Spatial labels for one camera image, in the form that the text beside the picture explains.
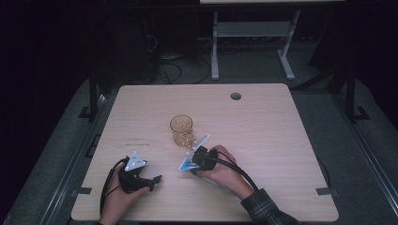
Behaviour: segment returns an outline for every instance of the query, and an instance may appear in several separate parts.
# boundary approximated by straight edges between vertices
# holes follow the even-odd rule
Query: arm
[[[219,159],[237,164],[237,160],[223,146],[217,145]],[[195,172],[205,177],[222,188],[226,188],[237,195],[242,206],[248,211],[253,222],[258,224],[299,224],[299,222],[279,210],[275,202],[263,189],[254,191],[252,187],[236,171],[217,163],[212,171]]]
[[[116,224],[124,216],[132,203],[149,191],[149,187],[143,187],[131,194],[126,194],[120,187],[118,177],[121,168],[121,166],[117,167],[112,176],[108,187],[107,197],[103,205],[102,214],[99,219],[99,224]]]

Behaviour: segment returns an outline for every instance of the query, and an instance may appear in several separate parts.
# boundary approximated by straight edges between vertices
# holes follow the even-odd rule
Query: plaid sleeve
[[[241,204],[257,224],[299,224],[295,218],[279,210],[263,188],[244,199]]]

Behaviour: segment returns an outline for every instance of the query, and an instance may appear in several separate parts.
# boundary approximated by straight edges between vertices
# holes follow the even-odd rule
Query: dark background
[[[0,2],[0,221],[18,196],[73,94],[92,72],[102,73],[98,80],[102,89],[153,79],[150,70],[156,59],[146,54],[145,37],[136,32],[142,29],[143,15],[103,10],[96,7],[99,2]],[[357,77],[370,88],[396,127],[397,11],[393,1],[348,1],[337,10],[325,11],[308,8],[302,10],[295,34],[295,40],[316,41],[323,30],[314,27],[329,21],[312,66],[328,69],[348,53],[358,59]],[[151,26],[153,32],[182,52],[195,53],[192,44],[197,37],[211,32],[205,24],[211,23],[211,13],[179,12],[174,17],[162,13],[156,14],[158,21]],[[134,27],[132,33],[122,32],[125,29],[118,26],[118,20],[130,23]],[[126,45],[134,51],[121,51]],[[127,58],[137,60],[136,66],[124,66]]]

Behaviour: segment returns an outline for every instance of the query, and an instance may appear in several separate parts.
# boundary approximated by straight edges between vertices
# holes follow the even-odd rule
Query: forearm
[[[252,221],[257,224],[299,224],[295,218],[279,210],[264,189],[255,191],[241,204],[248,211]]]

